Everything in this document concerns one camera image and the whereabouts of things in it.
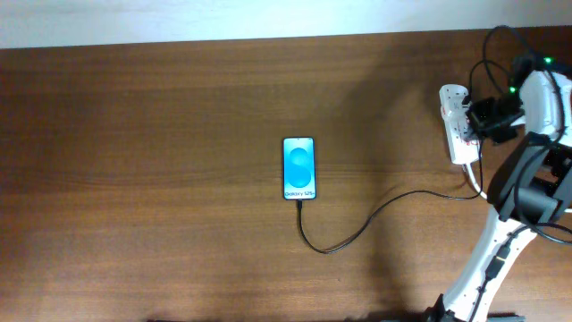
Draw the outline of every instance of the cable connector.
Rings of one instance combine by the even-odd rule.
[[[499,272],[501,271],[504,263],[507,260],[507,257],[510,254],[510,246],[509,245],[502,245],[500,246],[497,254],[492,258],[491,263],[484,271],[485,279],[491,281],[497,277]]]

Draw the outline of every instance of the blue screen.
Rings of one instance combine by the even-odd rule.
[[[284,139],[284,198],[314,199],[314,139]]]

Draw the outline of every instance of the wooden table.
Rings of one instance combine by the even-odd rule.
[[[525,34],[569,61],[572,29]],[[450,164],[438,90],[467,84],[484,35],[0,51],[0,320],[343,320],[432,306],[487,204],[411,196],[320,255],[282,198],[282,139],[315,138],[319,197],[304,220],[318,246],[401,192],[472,194]],[[508,66],[522,50],[502,33],[490,57]],[[482,70],[475,85],[494,93]],[[515,144],[485,145],[486,180]],[[492,312],[572,321],[571,270],[570,249],[535,241]]]

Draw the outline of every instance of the white power cord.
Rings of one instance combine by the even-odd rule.
[[[467,172],[468,178],[471,181],[471,184],[473,184],[473,188],[475,189],[475,191],[477,191],[477,192],[481,191],[481,187],[476,182],[475,174],[473,173],[473,167],[471,167],[470,164],[466,164],[466,165],[463,165],[463,170],[465,172]],[[486,193],[481,191],[480,194],[481,194],[481,197],[483,197],[486,200]],[[572,214],[572,209],[568,208],[568,209],[564,210],[564,212]]]

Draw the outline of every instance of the power outlet socket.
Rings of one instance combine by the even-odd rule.
[[[479,141],[468,140],[470,135],[466,112],[470,106],[463,105],[468,91],[461,85],[445,85],[439,90],[441,116],[445,122],[450,160],[455,165],[467,165],[479,158]]]

